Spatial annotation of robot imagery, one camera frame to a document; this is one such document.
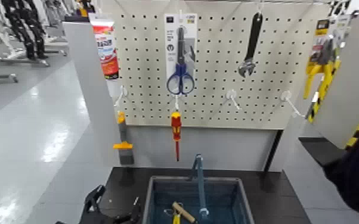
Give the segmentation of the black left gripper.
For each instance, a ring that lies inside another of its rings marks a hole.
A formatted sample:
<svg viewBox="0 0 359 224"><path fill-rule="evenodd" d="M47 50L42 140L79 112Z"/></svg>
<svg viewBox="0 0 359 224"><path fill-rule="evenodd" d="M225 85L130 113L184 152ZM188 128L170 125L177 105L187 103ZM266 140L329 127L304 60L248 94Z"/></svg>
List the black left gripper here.
<svg viewBox="0 0 359 224"><path fill-rule="evenodd" d="M119 216L108 216L100 213L99 201L102 199L106 187L99 185L93 189L85 198L85 211L79 224L113 224L113 223L137 223L141 219L141 204L139 197L134 200L130 212Z"/></svg>

